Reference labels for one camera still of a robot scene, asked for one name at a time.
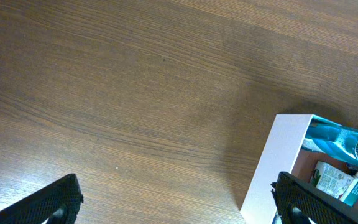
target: teal label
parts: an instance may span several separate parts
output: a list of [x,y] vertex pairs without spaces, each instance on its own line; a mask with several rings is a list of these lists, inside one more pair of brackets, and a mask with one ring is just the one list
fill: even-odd
[[353,206],[354,203],[357,201],[357,199],[358,199],[358,182],[355,184],[352,191],[346,197],[344,202],[350,206]]

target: box side panel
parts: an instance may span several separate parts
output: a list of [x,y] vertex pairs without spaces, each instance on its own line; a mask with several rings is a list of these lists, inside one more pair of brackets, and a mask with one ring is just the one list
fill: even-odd
[[281,171],[291,172],[312,114],[278,114],[240,210],[246,223],[271,223],[276,206],[270,184]]

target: blue plastic bottle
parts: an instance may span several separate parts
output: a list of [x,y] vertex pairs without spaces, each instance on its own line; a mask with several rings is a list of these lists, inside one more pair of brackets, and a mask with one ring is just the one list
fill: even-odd
[[334,124],[310,124],[302,149],[323,152],[358,166],[358,130]]

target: bottle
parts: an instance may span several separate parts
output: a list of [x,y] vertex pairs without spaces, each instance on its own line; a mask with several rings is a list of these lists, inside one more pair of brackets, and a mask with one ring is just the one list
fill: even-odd
[[301,148],[358,166],[358,130],[353,128],[312,122]]
[[339,198],[340,201],[353,206],[358,199],[358,172],[353,177],[353,181],[346,189],[343,195]]

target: wooden surface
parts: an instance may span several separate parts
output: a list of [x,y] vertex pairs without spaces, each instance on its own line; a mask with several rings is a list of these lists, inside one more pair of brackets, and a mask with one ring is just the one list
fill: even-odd
[[286,112],[358,128],[358,1],[0,0],[0,209],[74,172],[77,223],[243,223]]

